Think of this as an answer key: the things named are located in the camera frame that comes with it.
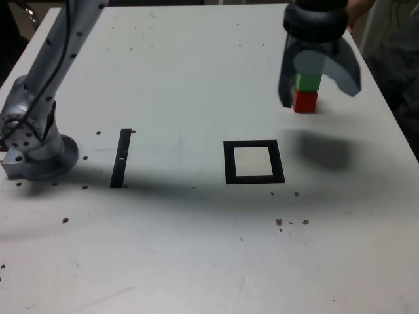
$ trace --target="black bar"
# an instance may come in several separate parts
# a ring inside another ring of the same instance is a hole
[[[115,163],[113,165],[111,186],[109,188],[122,188],[124,185],[125,165],[130,148],[131,129],[121,129]]]

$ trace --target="table surface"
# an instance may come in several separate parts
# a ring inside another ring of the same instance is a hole
[[[358,52],[356,97],[323,78],[316,114],[281,106],[284,8],[104,10],[56,94],[88,159],[57,186],[0,173],[0,313],[419,311],[418,164]],[[260,139],[286,183],[226,185],[223,141]]]

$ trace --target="gray robot arm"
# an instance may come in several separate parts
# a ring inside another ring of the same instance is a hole
[[[48,179],[77,161],[77,144],[58,131],[54,96],[107,2],[67,0],[29,73],[14,83],[0,113],[9,178]]]

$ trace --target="small cube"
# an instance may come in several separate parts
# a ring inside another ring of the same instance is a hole
[[[320,88],[321,75],[297,74],[295,75],[295,88],[299,92],[317,92]]]
[[[316,102],[317,92],[302,93],[295,90],[293,108],[296,113],[314,113]]]

